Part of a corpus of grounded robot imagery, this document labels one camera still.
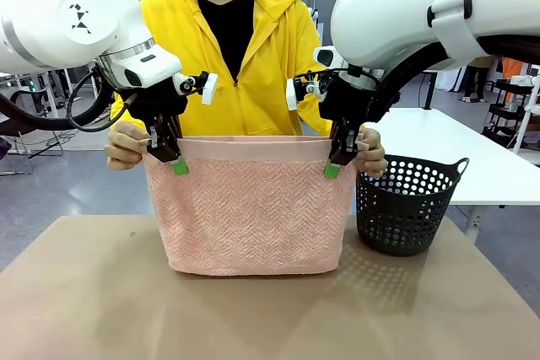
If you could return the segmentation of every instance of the person's left hand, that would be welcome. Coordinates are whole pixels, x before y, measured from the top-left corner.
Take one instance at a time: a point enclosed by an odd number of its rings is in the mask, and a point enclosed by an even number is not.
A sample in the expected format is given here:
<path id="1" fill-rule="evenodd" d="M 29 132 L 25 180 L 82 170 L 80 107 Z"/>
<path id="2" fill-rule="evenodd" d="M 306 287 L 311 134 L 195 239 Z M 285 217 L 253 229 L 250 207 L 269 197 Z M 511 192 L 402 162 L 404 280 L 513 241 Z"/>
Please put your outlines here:
<path id="1" fill-rule="evenodd" d="M 358 141 L 370 147 L 368 151 L 358 154 L 357 169 L 375 179 L 384 175 L 388 162 L 385 160 L 385 149 L 381 145 L 381 134 L 370 128 L 360 128 Z"/>

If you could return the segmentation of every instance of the black shirt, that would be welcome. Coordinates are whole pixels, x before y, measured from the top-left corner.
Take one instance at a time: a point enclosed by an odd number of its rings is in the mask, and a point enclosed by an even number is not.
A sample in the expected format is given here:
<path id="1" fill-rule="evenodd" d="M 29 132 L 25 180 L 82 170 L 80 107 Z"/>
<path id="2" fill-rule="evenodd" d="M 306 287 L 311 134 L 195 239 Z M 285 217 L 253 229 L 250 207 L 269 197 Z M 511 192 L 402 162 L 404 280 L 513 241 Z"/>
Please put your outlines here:
<path id="1" fill-rule="evenodd" d="M 202 15 L 218 40 L 221 55 L 236 81 L 253 36 L 255 0 L 232 0 L 219 5 L 197 0 Z"/>

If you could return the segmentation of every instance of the black logo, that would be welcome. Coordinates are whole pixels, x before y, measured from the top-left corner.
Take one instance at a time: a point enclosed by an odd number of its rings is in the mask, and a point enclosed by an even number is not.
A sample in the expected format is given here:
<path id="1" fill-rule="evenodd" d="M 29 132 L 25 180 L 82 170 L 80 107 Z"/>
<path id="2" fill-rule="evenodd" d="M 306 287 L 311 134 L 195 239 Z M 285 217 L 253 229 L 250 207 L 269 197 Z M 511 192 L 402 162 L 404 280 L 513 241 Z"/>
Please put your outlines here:
<path id="1" fill-rule="evenodd" d="M 88 27 L 86 26 L 86 24 L 83 23 L 83 18 L 84 18 L 84 16 L 86 14 L 88 14 L 88 11 L 81 12 L 81 7 L 78 4 L 72 4 L 69 8 L 74 8 L 77 11 L 77 19 L 78 19 L 78 23 L 77 24 L 72 24 L 71 28 L 74 29 L 74 30 L 75 29 L 86 29 L 88 34 L 92 34 L 90 32 L 90 30 L 88 30 Z"/>

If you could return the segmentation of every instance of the hand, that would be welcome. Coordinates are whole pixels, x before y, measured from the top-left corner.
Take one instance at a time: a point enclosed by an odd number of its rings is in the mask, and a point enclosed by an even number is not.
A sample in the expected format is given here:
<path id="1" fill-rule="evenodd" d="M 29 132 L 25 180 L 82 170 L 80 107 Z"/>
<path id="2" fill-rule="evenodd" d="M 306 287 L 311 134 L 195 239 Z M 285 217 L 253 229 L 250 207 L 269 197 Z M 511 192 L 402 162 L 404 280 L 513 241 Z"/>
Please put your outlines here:
<path id="1" fill-rule="evenodd" d="M 120 121 L 109 132 L 109 145 L 105 147 L 107 167 L 112 170 L 129 170 L 143 160 L 150 135 L 129 121 Z"/>
<path id="2" fill-rule="evenodd" d="M 381 146 L 381 134 L 369 128 L 361 128 L 358 141 L 369 147 L 360 151 L 357 159 L 358 170 L 375 179 L 384 175 L 388 162 L 385 160 L 385 149 Z"/>

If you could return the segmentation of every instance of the herringbone pattern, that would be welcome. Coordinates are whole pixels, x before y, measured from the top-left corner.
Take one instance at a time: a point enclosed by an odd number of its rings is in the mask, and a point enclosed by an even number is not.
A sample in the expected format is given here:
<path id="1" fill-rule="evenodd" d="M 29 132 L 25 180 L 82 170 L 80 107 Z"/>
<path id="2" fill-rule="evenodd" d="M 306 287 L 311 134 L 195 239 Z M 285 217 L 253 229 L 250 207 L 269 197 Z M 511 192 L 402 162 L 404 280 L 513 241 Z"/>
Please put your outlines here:
<path id="1" fill-rule="evenodd" d="M 168 164 L 144 159 L 172 268 L 240 276 L 338 266 L 353 165 L 328 180 L 325 162 L 186 161 L 190 174 L 178 177 Z"/>

